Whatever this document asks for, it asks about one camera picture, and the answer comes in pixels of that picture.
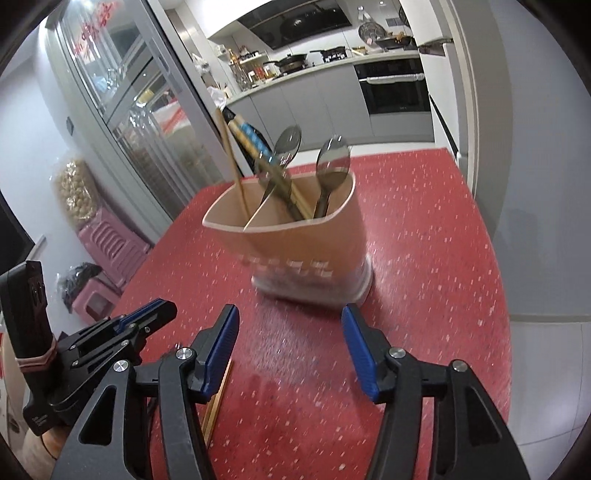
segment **gray cabinet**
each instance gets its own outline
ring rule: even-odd
[[[275,145],[281,132],[296,122],[291,114],[290,106],[283,97],[281,88],[279,86],[267,87],[260,92],[253,93],[250,98],[265,125],[269,139]]]
[[[301,148],[319,148],[335,133],[316,75],[302,75],[281,84],[295,122],[301,128]]]
[[[250,97],[241,98],[240,100],[228,105],[228,108],[235,114],[241,115],[246,123],[252,125],[260,133],[262,133],[265,137],[265,140],[268,142],[272,141],[269,133],[267,132],[265,124],[263,123]]]
[[[368,109],[353,65],[331,67],[314,75],[328,107],[335,134],[349,142],[370,142],[373,137]]]

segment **sliding glass door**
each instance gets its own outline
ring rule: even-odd
[[[161,28],[142,0],[70,0],[56,32],[124,157],[174,219],[200,189],[232,173],[178,58],[188,54],[176,53]]]

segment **red countertop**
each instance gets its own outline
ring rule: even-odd
[[[420,360],[466,360],[505,419],[511,390],[509,319],[479,211],[446,150],[352,160],[374,266],[362,313]],[[225,303],[240,310],[230,382],[210,456],[220,480],[362,479],[383,407],[361,392],[338,312],[266,298],[251,273],[202,227],[227,188],[204,189],[172,224],[115,313],[161,297],[178,316],[148,339],[143,358],[189,345]],[[426,478],[432,411],[423,412],[415,478]],[[160,432],[154,479],[166,479]]]

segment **spoon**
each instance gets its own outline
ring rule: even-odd
[[[340,135],[335,135],[322,145],[316,160],[316,179],[320,184],[320,198],[316,203],[314,218],[326,216],[330,194],[347,178],[350,163],[349,145]]]
[[[300,144],[301,128],[298,125],[287,127],[283,130],[281,135],[279,135],[279,139],[275,143],[275,150],[273,151],[269,162],[273,165],[279,165],[281,168],[287,168],[300,149]],[[262,180],[267,186],[261,199],[262,204],[273,191],[275,184],[269,180],[261,179],[261,176],[259,176],[259,180]]]

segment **white floor tile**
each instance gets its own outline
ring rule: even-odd
[[[582,427],[591,414],[591,323],[584,322],[583,328],[583,380],[581,382],[581,395],[579,408],[574,427]]]
[[[548,480],[566,455],[569,438],[570,432],[519,447],[531,480]]]
[[[581,435],[582,430],[583,427],[579,427],[578,429],[574,429],[572,432],[570,432],[569,446],[566,449],[566,453],[568,453],[569,450],[573,447],[574,441],[579,437],[579,435]]]
[[[438,148],[432,142],[399,142],[399,143],[376,143],[367,145],[354,145],[351,147],[352,157],[361,157],[363,155],[374,155],[379,153],[394,153],[407,152],[411,150],[426,150],[430,148]],[[305,150],[298,152],[290,167],[298,167],[300,165],[309,165],[316,163],[318,159],[319,148],[315,150]]]
[[[310,163],[316,163],[316,160],[318,160],[319,152],[319,148],[317,148],[316,150],[306,150],[303,152],[298,152],[295,155],[295,158],[291,161],[290,168],[299,167],[300,165],[309,165]]]
[[[580,323],[511,322],[509,429],[518,445],[573,429],[583,345]]]
[[[399,142],[399,143],[374,143],[367,145],[354,145],[351,155],[374,155],[376,153],[407,152],[410,150],[425,150],[428,148],[439,148],[433,142]]]

